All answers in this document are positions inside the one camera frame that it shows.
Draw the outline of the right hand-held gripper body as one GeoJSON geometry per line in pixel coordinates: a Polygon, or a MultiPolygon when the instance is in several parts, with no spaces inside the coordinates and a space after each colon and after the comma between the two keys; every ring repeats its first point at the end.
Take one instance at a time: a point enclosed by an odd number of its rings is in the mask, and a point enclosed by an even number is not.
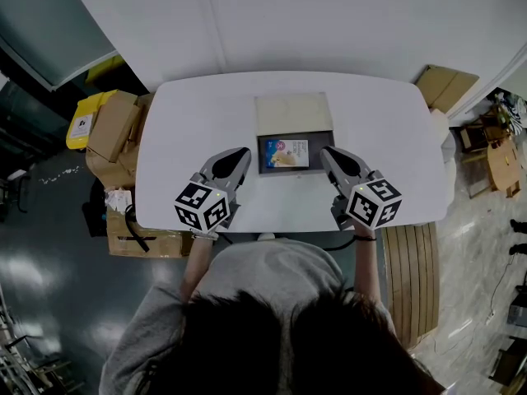
{"type": "Polygon", "coordinates": [[[320,158],[323,167],[329,167],[338,181],[331,213],[340,230],[351,227],[352,221],[377,230],[394,220],[403,196],[379,170],[335,146],[324,147],[320,158]]]}

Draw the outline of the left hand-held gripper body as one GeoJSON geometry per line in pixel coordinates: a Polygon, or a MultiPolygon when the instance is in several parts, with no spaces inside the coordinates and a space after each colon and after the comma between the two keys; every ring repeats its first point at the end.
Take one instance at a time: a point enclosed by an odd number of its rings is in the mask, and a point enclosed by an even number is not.
{"type": "Polygon", "coordinates": [[[227,230],[240,207],[236,185],[250,163],[251,151],[244,146],[209,158],[175,199],[180,223],[199,233],[211,233],[218,227],[227,230]]]}

